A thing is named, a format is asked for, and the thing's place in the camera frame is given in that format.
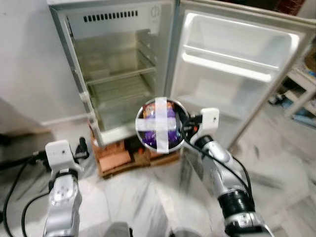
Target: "black cable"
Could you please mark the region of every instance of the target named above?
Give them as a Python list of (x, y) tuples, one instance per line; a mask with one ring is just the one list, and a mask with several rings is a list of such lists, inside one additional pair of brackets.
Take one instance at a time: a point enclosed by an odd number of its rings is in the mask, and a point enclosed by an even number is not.
[(186, 126), (189, 125), (189, 122), (190, 120), (186, 120), (183, 125), (182, 125), (182, 128), (181, 128), (181, 135), (183, 137), (183, 139), (185, 140), (186, 143), (188, 143), (192, 148), (198, 150), (200, 153), (202, 153), (204, 156), (207, 156), (213, 160), (215, 160), (216, 162), (218, 162), (221, 166), (223, 166), (224, 168), (226, 168), (229, 172), (231, 172), (241, 183), (242, 185), (245, 187), (246, 191), (248, 192), (249, 194), (249, 198), (251, 199), (251, 201), (253, 202), (254, 204), (254, 201), (253, 201), (253, 197), (252, 197), (252, 191), (251, 191), (251, 184), (250, 184), (250, 179), (249, 179), (249, 175), (248, 175), (248, 172), (247, 170), (245, 169), (245, 167), (241, 164), (241, 162), (235, 158), (235, 159), (242, 167), (243, 171), (245, 172), (245, 175), (246, 175), (246, 179), (247, 179), (247, 182), (248, 182), (248, 185), (246, 185), (246, 183), (232, 170), (230, 169), (228, 166), (226, 166), (223, 162), (221, 162), (220, 160), (216, 159), (215, 157), (211, 156), (209, 154), (209, 152), (206, 152), (204, 150), (202, 150), (201, 148), (195, 146), (194, 144), (191, 144), (190, 141), (188, 140), (187, 136), (186, 136), (186, 133), (184, 131), (184, 128)]
[(37, 199), (39, 198), (42, 198), (43, 196), (46, 196), (48, 195), (49, 192), (45, 193), (45, 194), (41, 194), (33, 199), (31, 199), (27, 204), (26, 206), (24, 207), (23, 209), (23, 212), (22, 212), (22, 217), (21, 217), (21, 227), (22, 227), (22, 232), (23, 232), (23, 236), (24, 237), (28, 237), (27, 234), (26, 234), (26, 231), (25, 231), (25, 215), (26, 215), (26, 211), (28, 210), (29, 206), (32, 204), (32, 202), (36, 201)]
[(5, 201), (4, 201), (4, 205), (3, 205), (3, 225), (4, 225), (4, 229), (5, 229), (5, 231), (6, 231), (6, 233), (8, 234), (9, 237), (14, 237), (14, 236), (12, 235), (11, 231), (10, 231), (10, 228), (9, 228), (8, 222), (7, 222), (7, 217), (6, 217), (6, 211), (7, 211), (7, 208), (8, 208), (9, 199), (10, 199), (10, 197), (11, 197), (13, 191), (14, 191), (14, 188), (15, 188), (17, 182), (19, 181), (19, 178), (20, 178), (20, 176), (21, 176), (23, 170), (25, 169), (25, 167), (27, 166), (27, 164), (28, 164), (29, 162), (31, 162), (33, 159), (35, 159), (35, 158), (36, 158), (36, 157), (33, 156), (33, 157), (29, 158), (29, 159), (23, 164), (23, 166), (21, 167), (21, 169), (20, 169), (18, 175), (16, 176), (16, 178), (15, 178), (15, 180), (14, 180), (12, 186), (11, 186), (11, 189), (10, 189), (10, 191), (9, 191), (8, 195), (6, 196)]

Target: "electrical cord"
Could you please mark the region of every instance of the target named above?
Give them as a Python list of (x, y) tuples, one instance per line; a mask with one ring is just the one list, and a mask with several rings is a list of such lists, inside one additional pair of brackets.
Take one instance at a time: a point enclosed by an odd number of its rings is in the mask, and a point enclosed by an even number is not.
[(206, 152), (206, 151), (202, 150), (201, 148), (195, 146), (194, 144), (190, 143), (190, 141), (187, 138), (186, 133), (184, 131), (185, 127), (187, 127), (189, 125), (189, 122), (190, 122), (189, 119), (186, 120), (183, 123), (182, 128), (181, 128), (181, 135), (182, 135), (183, 139), (185, 140), (185, 142), (188, 143), (192, 148), (198, 150), (204, 156), (207, 156), (207, 157), (213, 159), (214, 161), (218, 162), (221, 166), (226, 168), (229, 172), (231, 172), (242, 183), (242, 185), (245, 187), (246, 191), (248, 192), (249, 198), (250, 198), (250, 200), (252, 201), (252, 203), (254, 205), (254, 200), (253, 200), (252, 190), (251, 190), (251, 184), (250, 184), (250, 178), (249, 178), (248, 172), (247, 172), (246, 168), (243, 166), (243, 164), (239, 160), (237, 160), (236, 158), (233, 157), (233, 159), (236, 160), (241, 165), (241, 167), (242, 167), (242, 169), (243, 169), (243, 171), (244, 171), (244, 173), (246, 175), (246, 179), (247, 179), (248, 185), (246, 185), (246, 183), (232, 169), (230, 169), (228, 166), (226, 166), (223, 162), (221, 162), (220, 160), (218, 160), (214, 156), (211, 156), (209, 154), (209, 152)]
[(29, 162), (33, 161), (33, 159), (35, 159), (36, 157), (35, 156), (32, 156), (31, 158), (29, 158), (21, 167), (19, 173), (17, 174), (12, 186), (11, 186), (11, 189), (8, 193), (8, 195), (6, 196), (5, 198), (5, 201), (4, 201), (4, 205), (3, 205), (3, 225), (4, 225), (4, 229), (6, 231), (6, 233), (8, 234), (9, 237), (14, 237), (10, 231), (10, 228), (9, 228), (9, 225), (8, 225), (8, 222), (7, 222), (7, 216), (6, 216), (6, 211), (7, 211), (7, 208), (8, 208), (8, 203), (9, 203), (9, 200), (10, 200), (10, 197), (14, 191), (14, 188), (17, 184), (17, 182), (19, 181), (19, 178), (23, 172), (23, 170), (25, 169), (25, 167), (28, 165)]
[(36, 201), (37, 199), (40, 199), (40, 198), (42, 198), (42, 197), (44, 197), (44, 196), (46, 196), (46, 195), (48, 195), (48, 194), (49, 194), (49, 192), (44, 193), (44, 194), (41, 194), (41, 195), (39, 195), (39, 196), (37, 196), (37, 197), (31, 199), (31, 200), (26, 204), (26, 206), (24, 207), (23, 212), (22, 212), (22, 217), (21, 217), (21, 227), (22, 227), (22, 232), (23, 232), (23, 236), (24, 236), (24, 237), (28, 237), (27, 234), (26, 234), (26, 230), (25, 230), (25, 216), (26, 216), (26, 212), (27, 212), (29, 206), (30, 206), (34, 201)]

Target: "refrigerator vent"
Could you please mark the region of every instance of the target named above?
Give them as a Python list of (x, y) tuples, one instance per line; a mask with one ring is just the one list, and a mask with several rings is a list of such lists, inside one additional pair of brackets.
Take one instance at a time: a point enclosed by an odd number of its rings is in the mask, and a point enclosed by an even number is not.
[(83, 17), (83, 21), (84, 22), (104, 21), (104, 20), (112, 20), (116, 18), (127, 18), (127, 17), (135, 17), (135, 16), (138, 16), (137, 10), (88, 15), (88, 16)]

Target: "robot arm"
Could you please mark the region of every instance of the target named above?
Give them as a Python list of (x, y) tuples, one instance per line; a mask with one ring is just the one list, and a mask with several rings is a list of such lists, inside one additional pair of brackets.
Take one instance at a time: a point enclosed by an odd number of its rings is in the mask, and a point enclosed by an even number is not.
[(48, 216), (43, 236), (77, 237), (82, 201), (78, 176), (82, 173), (82, 168), (75, 163), (66, 140), (48, 143), (45, 150), (52, 172)]
[[(187, 134), (191, 145), (209, 153), (232, 170), (232, 155), (209, 135), (215, 133), (218, 117), (218, 109), (203, 109), (201, 116), (194, 118), (193, 132)], [(240, 172), (235, 171), (235, 174), (241, 178)], [(213, 192), (224, 215), (226, 234), (231, 237), (273, 237), (262, 217), (255, 212), (252, 195), (240, 179), (214, 159), (211, 160), (210, 176)]]

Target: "marble floor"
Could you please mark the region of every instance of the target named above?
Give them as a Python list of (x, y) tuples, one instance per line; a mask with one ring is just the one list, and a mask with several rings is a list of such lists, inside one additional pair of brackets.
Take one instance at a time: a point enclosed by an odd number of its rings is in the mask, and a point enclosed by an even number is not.
[[(20, 137), (0, 147), (0, 161), (28, 156), (47, 142), (68, 139), (74, 150), (79, 137), (89, 139), (86, 124), (64, 124), (49, 134)], [(316, 130), (283, 117), (281, 108), (265, 105), (232, 147), (249, 171), (256, 209), (276, 237), (316, 236)], [(81, 161), (79, 182), (80, 237), (107, 237), (112, 223), (127, 222), (134, 237), (166, 237), (190, 230), (196, 236), (223, 237), (223, 217), (208, 186), (204, 159), (186, 156), (179, 162), (142, 168), (104, 180), (97, 176), (94, 157)], [(0, 172), (0, 207), (18, 168)], [(29, 166), (8, 207), (15, 237), (22, 236), (24, 205), (47, 190), (50, 174), (41, 164)], [(29, 237), (42, 235), (46, 219), (44, 197), (30, 206), (26, 218)], [(0, 236), (6, 236), (3, 224)]]

